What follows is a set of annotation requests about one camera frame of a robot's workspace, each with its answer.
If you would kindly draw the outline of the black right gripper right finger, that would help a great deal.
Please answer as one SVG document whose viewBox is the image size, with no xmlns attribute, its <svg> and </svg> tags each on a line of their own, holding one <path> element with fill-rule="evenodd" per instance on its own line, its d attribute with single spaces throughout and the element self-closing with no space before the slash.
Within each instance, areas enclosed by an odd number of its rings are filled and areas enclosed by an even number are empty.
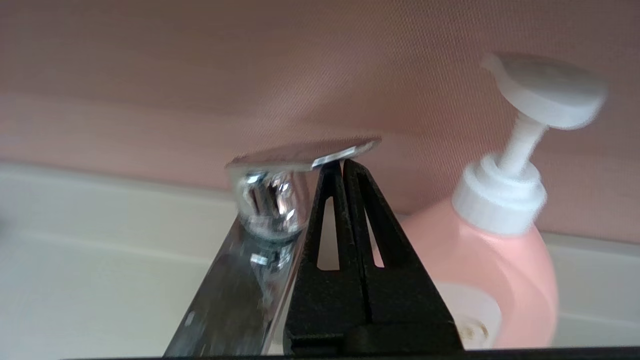
<svg viewBox="0 0 640 360">
<path fill-rule="evenodd" d="M 374 324 L 452 326 L 454 319 L 368 169 L 343 164 L 366 316 Z"/>
</svg>

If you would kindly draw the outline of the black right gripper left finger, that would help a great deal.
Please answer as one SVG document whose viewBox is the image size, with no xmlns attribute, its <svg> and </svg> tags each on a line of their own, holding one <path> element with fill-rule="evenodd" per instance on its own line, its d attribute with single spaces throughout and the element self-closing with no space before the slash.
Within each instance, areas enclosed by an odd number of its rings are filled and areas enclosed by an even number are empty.
<svg viewBox="0 0 640 360">
<path fill-rule="evenodd" d="M 283 350 L 288 356 L 367 356 L 367 311 L 362 262 L 354 239 L 345 175 L 354 161 L 331 162 L 318 177 L 302 257 L 286 316 Z M 320 269 L 327 201 L 333 218 L 339 268 Z"/>
</svg>

